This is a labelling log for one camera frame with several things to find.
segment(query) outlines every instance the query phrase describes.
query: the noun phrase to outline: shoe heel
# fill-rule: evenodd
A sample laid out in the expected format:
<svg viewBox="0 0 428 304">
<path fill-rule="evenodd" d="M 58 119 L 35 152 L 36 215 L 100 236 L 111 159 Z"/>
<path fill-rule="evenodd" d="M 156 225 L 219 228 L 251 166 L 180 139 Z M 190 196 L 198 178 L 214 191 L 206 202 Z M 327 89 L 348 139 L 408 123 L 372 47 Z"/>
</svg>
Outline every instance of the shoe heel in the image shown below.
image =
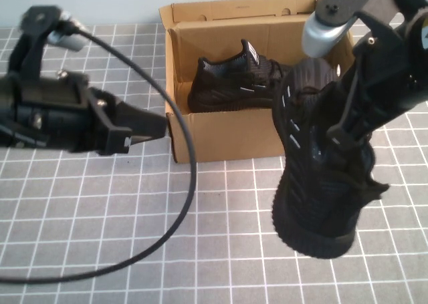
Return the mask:
<svg viewBox="0 0 428 304">
<path fill-rule="evenodd" d="M 272 220 L 278 236 L 293 250 L 317 259 L 335 259 L 346 254 L 351 248 L 355 231 L 350 234 L 328 238 L 306 230 L 294 220 L 286 206 L 287 183 L 286 173 L 283 174 L 276 191 L 272 206 Z"/>
</svg>

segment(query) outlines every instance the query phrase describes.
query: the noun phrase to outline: shoe sole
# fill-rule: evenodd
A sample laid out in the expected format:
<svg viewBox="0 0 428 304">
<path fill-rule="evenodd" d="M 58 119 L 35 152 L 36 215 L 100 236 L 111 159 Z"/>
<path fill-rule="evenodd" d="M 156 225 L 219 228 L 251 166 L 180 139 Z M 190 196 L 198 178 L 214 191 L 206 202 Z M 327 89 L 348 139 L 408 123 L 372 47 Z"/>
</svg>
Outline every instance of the shoe sole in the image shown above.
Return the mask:
<svg viewBox="0 0 428 304">
<path fill-rule="evenodd" d="M 189 109 L 193 113 L 203 112 L 237 112 L 239 110 L 259 108 L 259 109 L 270 109 L 272 107 L 272 99 L 265 98 L 254 98 L 254 99 L 242 99 L 234 102 L 228 102 L 220 105 L 202 104 L 198 102 L 194 97 L 189 96 L 187 104 Z"/>
<path fill-rule="evenodd" d="M 313 63 L 310 64 L 316 66 L 316 71 L 326 71 L 326 69 L 332 70 L 331 67 L 323 61 L 313 59 L 308 59 L 308 61 L 313 61 Z M 280 89 L 284 89 L 286 82 L 287 80 L 283 80 Z M 314 80 L 310 80 L 306 81 L 306 86 L 322 89 L 325 85 L 317 85 Z M 272 116 L 284 150 L 287 151 L 288 135 L 284 122 L 284 108 L 282 107 L 283 95 L 284 93 L 282 91 L 275 92 Z M 355 231 L 341 237 L 328 238 L 308 231 L 300 226 L 298 221 L 294 219 L 294 215 L 289 211 L 286 202 L 288 195 L 288 177 L 287 172 L 282 174 L 272 205 L 272 220 L 278 236 L 293 250 L 317 259 L 335 259 L 347 253 L 354 242 Z"/>
</svg>

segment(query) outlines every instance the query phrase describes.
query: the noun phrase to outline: box flap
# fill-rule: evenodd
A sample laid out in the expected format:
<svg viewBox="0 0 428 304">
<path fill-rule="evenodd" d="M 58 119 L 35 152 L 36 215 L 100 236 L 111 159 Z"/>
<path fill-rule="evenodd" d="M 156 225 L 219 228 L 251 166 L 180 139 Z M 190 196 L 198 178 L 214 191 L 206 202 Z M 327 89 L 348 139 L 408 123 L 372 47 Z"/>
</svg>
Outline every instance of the box flap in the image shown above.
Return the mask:
<svg viewBox="0 0 428 304">
<path fill-rule="evenodd" d="M 159 14 L 160 18 L 162 19 L 162 24 L 166 30 L 174 27 L 172 5 L 165 5 L 164 7 L 159 8 Z"/>
<path fill-rule="evenodd" d="M 165 28 L 184 21 L 296 15 L 311 13 L 316 0 L 226 0 L 175 3 L 159 9 Z"/>
</svg>

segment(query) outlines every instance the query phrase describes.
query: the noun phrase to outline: white reflective stripe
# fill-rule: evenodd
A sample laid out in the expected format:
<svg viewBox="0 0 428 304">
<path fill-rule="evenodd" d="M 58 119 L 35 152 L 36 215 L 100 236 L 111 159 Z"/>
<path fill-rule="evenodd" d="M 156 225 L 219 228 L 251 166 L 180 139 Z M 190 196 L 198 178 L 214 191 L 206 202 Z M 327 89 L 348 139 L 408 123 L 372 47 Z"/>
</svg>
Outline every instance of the white reflective stripe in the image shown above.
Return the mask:
<svg viewBox="0 0 428 304">
<path fill-rule="evenodd" d="M 291 140 L 293 140 L 293 142 L 296 144 L 296 146 L 300 149 L 300 145 L 298 143 L 298 141 L 294 138 L 293 135 L 290 135 Z"/>
<path fill-rule="evenodd" d="M 293 119 L 290 119 L 290 121 L 292 122 L 292 124 L 293 124 L 293 126 L 295 127 L 295 129 L 299 132 L 299 131 L 300 131 L 299 126 L 297 126 L 297 125 L 294 123 Z"/>
<path fill-rule="evenodd" d="M 249 49 L 249 52 L 251 52 L 254 61 L 259 65 L 260 64 L 259 55 L 257 54 L 257 51 L 254 49 L 253 45 L 250 44 L 250 42 L 248 43 L 248 49 Z"/>
<path fill-rule="evenodd" d="M 254 92 L 254 90 L 252 90 L 252 89 L 248 89 L 248 88 L 244 88 L 244 87 L 241 87 L 241 90 L 245 90 L 245 91 L 247 91 L 247 92 Z"/>
</svg>

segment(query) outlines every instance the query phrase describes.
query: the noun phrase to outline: cardboard box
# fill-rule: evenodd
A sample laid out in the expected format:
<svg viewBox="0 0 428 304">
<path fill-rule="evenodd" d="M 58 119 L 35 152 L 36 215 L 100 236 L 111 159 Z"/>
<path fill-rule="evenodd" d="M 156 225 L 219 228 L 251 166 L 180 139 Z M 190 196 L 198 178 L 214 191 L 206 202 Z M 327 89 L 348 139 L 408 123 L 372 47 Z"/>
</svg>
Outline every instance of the cardboard box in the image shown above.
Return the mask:
<svg viewBox="0 0 428 304">
<path fill-rule="evenodd" d="M 172 4 L 160 8 L 165 34 L 167 92 L 190 129 L 198 162 L 280 156 L 284 148 L 269 109 L 192 114 L 187 106 L 200 57 L 224 60 L 248 39 L 259 54 L 294 65 L 305 57 L 303 26 L 316 0 L 229 0 Z M 352 37 L 326 58 L 346 71 L 352 64 Z M 177 117 L 166 107 L 176 162 L 189 161 Z"/>
</svg>

